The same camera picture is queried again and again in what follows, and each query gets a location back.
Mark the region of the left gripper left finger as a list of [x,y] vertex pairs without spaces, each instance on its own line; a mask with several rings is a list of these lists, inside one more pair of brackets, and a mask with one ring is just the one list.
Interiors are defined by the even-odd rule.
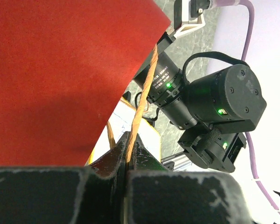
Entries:
[[123,223],[129,132],[82,167],[0,167],[0,224]]

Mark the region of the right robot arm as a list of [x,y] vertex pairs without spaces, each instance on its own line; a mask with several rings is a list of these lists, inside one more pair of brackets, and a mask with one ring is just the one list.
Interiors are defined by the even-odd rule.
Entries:
[[[245,133],[256,129],[267,106],[260,83],[244,60],[217,51],[195,53],[178,68],[165,52],[174,40],[164,33],[157,42],[158,60],[147,101],[183,132],[178,144],[192,163],[232,173],[246,146]],[[197,58],[229,66],[189,81],[187,66]]]

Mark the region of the red paper bag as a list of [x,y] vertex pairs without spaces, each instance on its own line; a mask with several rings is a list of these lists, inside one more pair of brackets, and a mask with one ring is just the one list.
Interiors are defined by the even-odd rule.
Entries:
[[169,25],[152,0],[0,0],[0,166],[83,166]]

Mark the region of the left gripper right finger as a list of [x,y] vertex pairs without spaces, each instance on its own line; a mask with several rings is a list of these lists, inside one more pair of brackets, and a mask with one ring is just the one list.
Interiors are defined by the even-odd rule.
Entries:
[[134,144],[127,176],[129,224],[251,224],[237,181],[222,172],[173,172]]

